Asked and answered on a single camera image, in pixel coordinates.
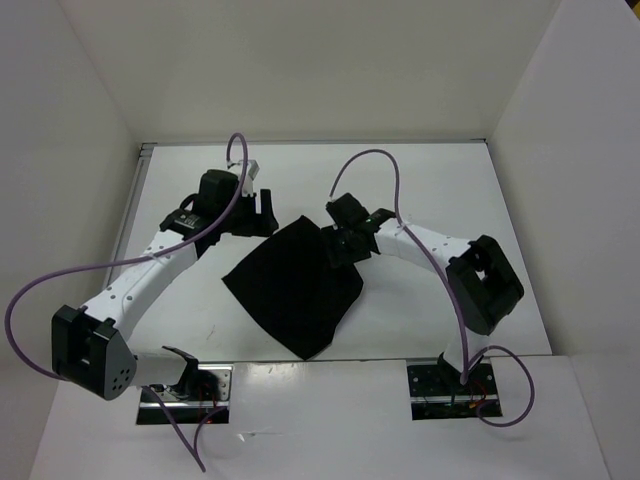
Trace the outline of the black skirt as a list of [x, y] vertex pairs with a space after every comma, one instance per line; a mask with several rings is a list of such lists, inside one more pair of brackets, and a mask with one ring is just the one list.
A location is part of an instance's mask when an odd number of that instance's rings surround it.
[[330, 266], [321, 229], [305, 216], [261, 243], [222, 281], [258, 326], [302, 360], [331, 345], [364, 287], [354, 266]]

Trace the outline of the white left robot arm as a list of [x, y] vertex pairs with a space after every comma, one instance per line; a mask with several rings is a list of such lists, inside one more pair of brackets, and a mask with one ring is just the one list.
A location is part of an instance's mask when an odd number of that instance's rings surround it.
[[176, 399], [192, 397], [197, 358], [169, 346], [135, 353], [127, 342], [162, 293], [223, 235], [267, 238], [278, 229], [270, 190], [253, 189], [258, 172], [256, 161], [207, 171], [198, 191], [161, 222], [145, 261], [81, 307], [62, 306], [51, 326], [53, 372], [105, 400], [129, 386], [151, 385], [163, 385]]

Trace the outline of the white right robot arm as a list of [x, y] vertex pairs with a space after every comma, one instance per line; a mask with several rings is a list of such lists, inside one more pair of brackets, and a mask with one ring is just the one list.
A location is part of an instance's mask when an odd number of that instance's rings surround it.
[[326, 204], [333, 224], [321, 229], [334, 267], [354, 265], [374, 255], [401, 259], [437, 275], [449, 295], [458, 326], [440, 355], [438, 380], [450, 393], [473, 381], [488, 339], [524, 297], [524, 287], [494, 238], [465, 240], [403, 223], [395, 213], [361, 206]]

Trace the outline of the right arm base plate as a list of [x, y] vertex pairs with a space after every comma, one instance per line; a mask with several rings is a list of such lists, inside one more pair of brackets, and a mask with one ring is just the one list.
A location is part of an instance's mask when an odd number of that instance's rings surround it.
[[406, 365], [413, 421], [467, 419], [482, 408], [485, 417], [502, 416], [493, 367], [481, 363], [465, 386], [451, 387], [440, 375], [435, 360]]

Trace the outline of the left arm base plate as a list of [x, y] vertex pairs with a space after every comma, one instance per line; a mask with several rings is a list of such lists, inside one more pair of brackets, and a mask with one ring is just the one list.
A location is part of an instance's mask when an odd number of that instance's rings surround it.
[[233, 372], [232, 364], [201, 364], [196, 378], [180, 391], [152, 385], [151, 393], [140, 394], [136, 424], [169, 424], [159, 399], [178, 425], [228, 424]]

